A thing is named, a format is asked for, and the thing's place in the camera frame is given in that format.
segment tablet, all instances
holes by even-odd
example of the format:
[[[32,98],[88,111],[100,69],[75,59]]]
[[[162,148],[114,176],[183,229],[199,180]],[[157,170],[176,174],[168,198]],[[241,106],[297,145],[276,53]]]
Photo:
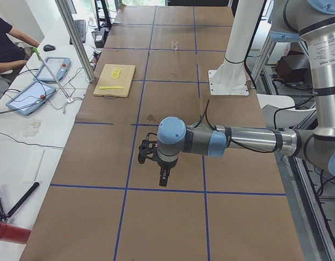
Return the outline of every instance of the tablet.
[[[58,80],[65,76],[71,64],[71,60],[66,57],[47,57],[45,61]],[[37,71],[36,78],[42,82],[55,83],[55,79],[44,64]]]
[[[22,115],[29,115],[42,106],[55,92],[54,86],[34,81],[5,105]]]

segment white desk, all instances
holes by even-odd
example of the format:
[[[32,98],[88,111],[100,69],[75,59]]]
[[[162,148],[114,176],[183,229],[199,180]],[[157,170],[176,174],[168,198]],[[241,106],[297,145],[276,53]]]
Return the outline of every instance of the white desk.
[[[91,31],[91,28],[87,30],[86,42],[84,43],[88,57],[91,56],[94,47]],[[44,52],[43,46],[45,44],[54,45],[56,50]],[[69,57],[71,59],[71,67],[64,79],[62,79],[62,85],[66,84],[69,79],[75,75],[78,68],[82,67],[73,45],[69,44],[69,34],[61,18],[59,18],[49,34],[41,42],[38,50],[44,58],[51,56]],[[36,54],[33,54],[28,61],[27,66],[29,69],[37,69],[41,64],[42,63],[37,59]],[[18,76],[10,88],[22,90],[32,81],[32,74],[27,72]],[[76,88],[72,97],[83,97],[88,86],[88,80],[86,79],[84,70],[81,70],[71,83]],[[69,95],[74,90],[69,84],[65,85],[65,88]],[[11,97],[16,95],[14,92],[7,92],[7,94]],[[2,97],[0,100],[0,111],[8,110],[5,106],[8,100],[10,100],[8,96],[4,95]],[[62,107],[65,100],[66,98],[61,91],[57,91],[50,98],[52,104],[57,108]],[[22,116],[18,113],[0,114],[0,132],[30,144],[34,143],[64,147],[80,104],[81,101],[74,101],[73,103],[68,104],[66,107],[66,114],[62,113],[62,109],[56,110],[53,108],[49,102],[46,102],[40,109],[29,116]],[[39,132],[33,137],[24,136],[24,129],[33,121],[41,122],[38,128]],[[39,148],[41,147],[19,144],[6,136],[0,135],[0,196],[5,212],[8,212],[32,186],[32,183],[22,183],[21,178],[31,151]],[[32,229],[50,181],[54,175],[62,150],[48,147],[44,147],[44,149],[45,153],[36,178],[36,181],[40,183],[40,186],[32,193],[30,198],[26,200],[14,216],[8,220],[8,223],[14,226]],[[18,260],[24,247],[25,245],[0,241],[0,259],[6,261]]]

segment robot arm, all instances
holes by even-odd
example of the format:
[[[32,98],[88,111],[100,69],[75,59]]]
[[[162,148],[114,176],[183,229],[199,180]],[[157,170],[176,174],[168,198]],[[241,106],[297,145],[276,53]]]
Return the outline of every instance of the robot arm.
[[[240,1],[239,7],[245,7],[244,1],[253,0]],[[237,19],[241,17],[236,14],[234,24],[239,24]],[[149,141],[147,135],[138,156],[141,164],[146,159],[159,164],[161,186],[166,187],[179,152],[221,157],[227,147],[261,153],[281,151],[308,160],[335,176],[335,0],[275,0],[271,31],[279,41],[291,41],[296,39],[294,34],[299,34],[307,42],[318,127],[280,132],[204,123],[187,126],[179,118],[165,118],[159,125],[157,141]]]

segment keyboard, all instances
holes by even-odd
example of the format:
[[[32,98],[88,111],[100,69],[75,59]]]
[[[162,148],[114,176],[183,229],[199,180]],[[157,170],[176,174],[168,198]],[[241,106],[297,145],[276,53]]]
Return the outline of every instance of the keyboard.
[[[86,22],[85,20],[73,20],[76,30],[81,38],[82,42],[85,42],[86,36]]]

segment black shirt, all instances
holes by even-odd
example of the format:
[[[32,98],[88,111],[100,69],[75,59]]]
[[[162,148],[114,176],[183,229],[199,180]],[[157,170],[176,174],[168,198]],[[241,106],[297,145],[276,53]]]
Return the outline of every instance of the black shirt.
[[[9,40],[7,33],[12,26],[0,18],[0,63],[23,60],[25,51]]]

